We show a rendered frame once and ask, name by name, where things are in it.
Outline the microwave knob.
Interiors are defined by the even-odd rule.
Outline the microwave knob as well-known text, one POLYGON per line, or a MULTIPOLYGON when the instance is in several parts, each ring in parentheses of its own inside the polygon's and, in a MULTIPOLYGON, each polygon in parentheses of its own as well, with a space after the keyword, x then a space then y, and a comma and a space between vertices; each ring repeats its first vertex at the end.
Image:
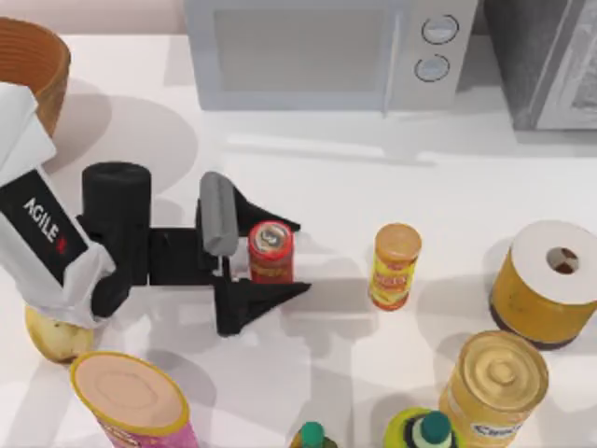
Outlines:
POLYGON ((450 71, 450 61, 440 54, 419 59, 413 68, 414 75, 425 83, 438 82, 445 78, 450 71))
POLYGON ((451 42, 459 30, 458 20, 445 14, 427 19, 422 26, 422 36, 431 45, 444 45, 451 42))

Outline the pale grey rounded box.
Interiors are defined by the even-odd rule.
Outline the pale grey rounded box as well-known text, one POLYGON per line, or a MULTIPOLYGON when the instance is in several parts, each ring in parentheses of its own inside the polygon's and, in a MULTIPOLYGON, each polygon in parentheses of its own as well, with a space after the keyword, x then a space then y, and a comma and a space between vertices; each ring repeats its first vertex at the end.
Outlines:
POLYGON ((217 257, 234 255, 239 228, 232 182, 220 173, 205 173, 200 183, 200 200, 203 248, 217 257))

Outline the red can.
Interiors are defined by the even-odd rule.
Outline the red can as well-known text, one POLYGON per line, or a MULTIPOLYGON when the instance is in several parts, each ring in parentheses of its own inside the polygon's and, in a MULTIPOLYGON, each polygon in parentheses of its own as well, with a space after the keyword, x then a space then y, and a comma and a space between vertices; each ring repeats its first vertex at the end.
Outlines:
POLYGON ((294 281, 294 235, 281 221, 257 223, 248 235, 251 280, 259 284, 294 281))

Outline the pink can with peach lid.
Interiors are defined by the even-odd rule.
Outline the pink can with peach lid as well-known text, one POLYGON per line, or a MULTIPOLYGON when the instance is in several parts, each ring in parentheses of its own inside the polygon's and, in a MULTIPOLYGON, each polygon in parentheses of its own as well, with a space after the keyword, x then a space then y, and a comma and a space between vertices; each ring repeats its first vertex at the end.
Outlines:
POLYGON ((156 366, 91 351, 71 364, 70 382, 114 448, 200 448, 186 397, 156 366))

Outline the yellow roll with white top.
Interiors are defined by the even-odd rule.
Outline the yellow roll with white top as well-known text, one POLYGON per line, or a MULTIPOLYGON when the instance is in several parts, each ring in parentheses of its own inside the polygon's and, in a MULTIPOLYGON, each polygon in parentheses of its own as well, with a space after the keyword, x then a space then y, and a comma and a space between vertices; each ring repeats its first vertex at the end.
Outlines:
POLYGON ((524 227, 493 282, 490 311, 539 349, 574 341, 597 312, 597 235, 560 220, 524 227))

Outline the large golden can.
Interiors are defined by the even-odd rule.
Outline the large golden can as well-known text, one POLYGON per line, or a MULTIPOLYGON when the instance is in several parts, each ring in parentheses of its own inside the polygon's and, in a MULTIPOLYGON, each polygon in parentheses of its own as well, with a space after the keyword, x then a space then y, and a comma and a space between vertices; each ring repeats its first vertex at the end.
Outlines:
POLYGON ((507 448, 548 390, 548 367, 522 337, 488 330, 463 345, 438 408, 467 448, 507 448))

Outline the grey cabinet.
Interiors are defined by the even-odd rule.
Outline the grey cabinet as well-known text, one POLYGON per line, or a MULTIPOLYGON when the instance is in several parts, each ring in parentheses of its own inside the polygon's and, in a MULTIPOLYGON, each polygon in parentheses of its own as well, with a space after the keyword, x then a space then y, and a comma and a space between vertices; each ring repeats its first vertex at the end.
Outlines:
POLYGON ((597 0, 484 0, 513 128, 597 131, 597 0))

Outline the yellow bottle with teal cap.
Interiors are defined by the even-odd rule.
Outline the yellow bottle with teal cap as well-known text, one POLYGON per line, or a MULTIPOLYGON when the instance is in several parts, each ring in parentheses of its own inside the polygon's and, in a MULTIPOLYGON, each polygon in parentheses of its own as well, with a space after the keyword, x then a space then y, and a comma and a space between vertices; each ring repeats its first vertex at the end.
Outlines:
POLYGON ((386 427, 382 448, 468 448, 449 417, 437 410, 408 408, 386 427))

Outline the green bottle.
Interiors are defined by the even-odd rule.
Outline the green bottle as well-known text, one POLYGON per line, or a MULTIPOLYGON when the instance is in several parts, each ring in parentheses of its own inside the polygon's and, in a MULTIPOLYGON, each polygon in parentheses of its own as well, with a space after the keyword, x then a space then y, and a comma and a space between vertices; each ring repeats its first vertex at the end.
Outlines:
POLYGON ((339 448, 339 446, 327 436, 322 424, 309 421, 295 434, 289 448, 339 448))

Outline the yellow potato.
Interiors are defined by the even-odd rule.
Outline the yellow potato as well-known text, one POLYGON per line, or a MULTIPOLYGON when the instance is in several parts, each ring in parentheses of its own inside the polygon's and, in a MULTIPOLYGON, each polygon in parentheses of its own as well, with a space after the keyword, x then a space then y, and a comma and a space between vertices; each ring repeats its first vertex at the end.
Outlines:
POLYGON ((55 363, 70 363, 94 346, 94 330, 53 320, 30 306, 24 311, 25 327, 43 357, 55 363))

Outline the yellow can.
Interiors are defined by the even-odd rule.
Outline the yellow can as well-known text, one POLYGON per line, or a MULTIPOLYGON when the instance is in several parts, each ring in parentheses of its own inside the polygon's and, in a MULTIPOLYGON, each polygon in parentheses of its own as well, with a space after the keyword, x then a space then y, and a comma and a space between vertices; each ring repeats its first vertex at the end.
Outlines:
POLYGON ((422 249, 421 235, 410 225, 386 224, 375 237, 368 294, 384 311, 395 311, 408 300, 422 249))

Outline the microwave door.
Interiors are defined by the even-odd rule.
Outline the microwave door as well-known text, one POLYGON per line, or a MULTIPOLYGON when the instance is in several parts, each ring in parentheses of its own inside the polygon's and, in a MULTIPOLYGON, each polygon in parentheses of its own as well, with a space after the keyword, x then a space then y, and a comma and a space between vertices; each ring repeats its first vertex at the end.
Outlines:
POLYGON ((184 0, 201 108, 382 111, 400 0, 184 0))

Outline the pale microwave oven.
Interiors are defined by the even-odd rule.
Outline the pale microwave oven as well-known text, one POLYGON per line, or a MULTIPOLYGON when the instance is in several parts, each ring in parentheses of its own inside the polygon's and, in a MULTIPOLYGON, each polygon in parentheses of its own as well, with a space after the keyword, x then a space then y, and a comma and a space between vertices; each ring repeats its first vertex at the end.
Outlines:
POLYGON ((479 0, 185 0, 205 110, 451 105, 479 0))

